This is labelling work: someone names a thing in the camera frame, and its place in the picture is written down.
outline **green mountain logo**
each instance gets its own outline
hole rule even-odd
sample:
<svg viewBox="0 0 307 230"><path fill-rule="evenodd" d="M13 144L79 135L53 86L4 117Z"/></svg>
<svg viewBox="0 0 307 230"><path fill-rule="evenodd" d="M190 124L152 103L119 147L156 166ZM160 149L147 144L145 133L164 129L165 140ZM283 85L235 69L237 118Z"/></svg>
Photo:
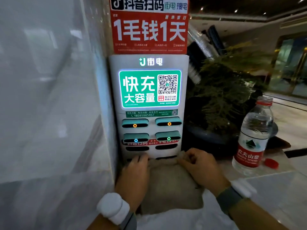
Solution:
<svg viewBox="0 0 307 230"><path fill-rule="evenodd" d="M246 142L246 146L250 149L254 149L256 147L254 141L251 139L250 141Z"/></svg>

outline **glass door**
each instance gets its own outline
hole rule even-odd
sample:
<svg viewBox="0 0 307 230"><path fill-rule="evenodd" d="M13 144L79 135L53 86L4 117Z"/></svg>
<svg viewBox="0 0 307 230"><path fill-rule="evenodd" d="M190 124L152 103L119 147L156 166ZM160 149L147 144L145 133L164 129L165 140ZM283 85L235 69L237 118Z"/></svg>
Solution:
<svg viewBox="0 0 307 230"><path fill-rule="evenodd" d="M307 36L283 40L269 90L307 97Z"/></svg>

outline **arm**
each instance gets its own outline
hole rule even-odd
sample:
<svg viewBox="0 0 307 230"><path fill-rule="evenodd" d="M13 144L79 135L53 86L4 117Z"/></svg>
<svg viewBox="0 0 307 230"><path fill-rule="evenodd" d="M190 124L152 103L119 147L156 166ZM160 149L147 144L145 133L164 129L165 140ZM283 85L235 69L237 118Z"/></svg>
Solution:
<svg viewBox="0 0 307 230"><path fill-rule="evenodd" d="M148 188L149 171L148 155L136 156L128 166L122 169L114 191L118 193L129 206L131 212L136 212L143 201ZM99 214L87 230L118 230L118 226Z"/></svg>
<svg viewBox="0 0 307 230"><path fill-rule="evenodd" d="M182 159L178 159L178 163L192 175L198 184L207 188L215 197L231 186L212 154L195 148L188 150L186 154L192 163ZM232 206L229 214L240 230L287 230L250 199L243 199Z"/></svg>

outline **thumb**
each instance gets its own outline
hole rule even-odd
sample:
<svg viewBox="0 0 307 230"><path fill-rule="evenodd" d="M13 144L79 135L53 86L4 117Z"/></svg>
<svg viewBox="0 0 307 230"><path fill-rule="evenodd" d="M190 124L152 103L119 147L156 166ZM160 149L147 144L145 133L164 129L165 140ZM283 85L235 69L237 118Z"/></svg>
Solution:
<svg viewBox="0 0 307 230"><path fill-rule="evenodd" d="M191 171L193 168L193 164L191 164L190 162L183 160L183 159L177 159L177 162L179 165L181 165L182 167L184 167L187 171Z"/></svg>

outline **marble wall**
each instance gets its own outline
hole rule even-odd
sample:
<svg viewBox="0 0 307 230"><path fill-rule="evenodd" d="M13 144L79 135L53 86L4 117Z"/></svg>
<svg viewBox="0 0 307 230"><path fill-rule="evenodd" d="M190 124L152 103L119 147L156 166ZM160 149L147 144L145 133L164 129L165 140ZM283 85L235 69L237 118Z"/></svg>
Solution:
<svg viewBox="0 0 307 230"><path fill-rule="evenodd" d="M113 189L118 152L97 2L1 0L0 229L84 229Z"/></svg>

